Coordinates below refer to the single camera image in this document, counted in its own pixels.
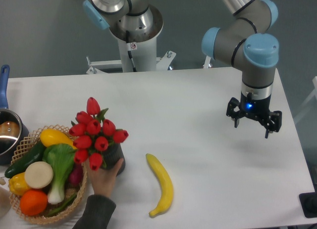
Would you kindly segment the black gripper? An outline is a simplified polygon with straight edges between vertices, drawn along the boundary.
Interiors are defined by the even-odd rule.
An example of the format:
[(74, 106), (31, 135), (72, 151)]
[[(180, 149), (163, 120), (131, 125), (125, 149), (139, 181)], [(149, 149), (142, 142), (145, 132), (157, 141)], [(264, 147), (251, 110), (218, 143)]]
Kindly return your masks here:
[(250, 94), (241, 94), (240, 100), (232, 97), (227, 105), (226, 116), (234, 121), (237, 128), (241, 118), (260, 121), (265, 127), (265, 138), (269, 134), (279, 132), (282, 125), (282, 112), (269, 110), (271, 95), (264, 99), (252, 99)]

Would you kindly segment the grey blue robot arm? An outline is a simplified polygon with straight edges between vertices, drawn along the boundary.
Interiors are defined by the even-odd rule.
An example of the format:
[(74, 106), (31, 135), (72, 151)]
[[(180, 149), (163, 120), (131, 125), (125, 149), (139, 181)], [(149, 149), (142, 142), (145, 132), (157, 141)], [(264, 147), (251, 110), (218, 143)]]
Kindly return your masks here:
[(240, 99), (230, 99), (226, 115), (235, 127), (246, 117), (264, 126), (267, 136), (279, 132), (282, 112), (269, 109), (279, 42), (267, 33), (278, 18), (278, 8), (271, 0), (223, 2), (235, 21), (226, 29), (207, 30), (201, 48), (206, 56), (242, 72)]

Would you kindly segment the dark grey sleeved forearm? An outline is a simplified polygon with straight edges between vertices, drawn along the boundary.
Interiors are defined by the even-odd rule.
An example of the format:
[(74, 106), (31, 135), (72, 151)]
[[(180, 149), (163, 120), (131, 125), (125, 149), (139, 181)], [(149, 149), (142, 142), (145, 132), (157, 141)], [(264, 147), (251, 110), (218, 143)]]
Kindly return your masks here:
[(90, 195), (83, 215), (73, 229), (106, 229), (116, 209), (116, 204), (108, 197)]

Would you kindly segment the bare human hand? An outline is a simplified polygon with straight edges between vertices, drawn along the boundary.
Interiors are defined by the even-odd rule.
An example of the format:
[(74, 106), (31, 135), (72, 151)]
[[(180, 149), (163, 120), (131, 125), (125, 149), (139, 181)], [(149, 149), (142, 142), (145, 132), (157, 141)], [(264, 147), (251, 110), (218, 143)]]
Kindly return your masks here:
[(97, 171), (93, 171), (90, 169), (89, 160), (85, 161), (94, 194), (110, 198), (115, 186), (116, 176), (123, 162), (124, 159), (120, 158), (110, 170), (98, 169)]

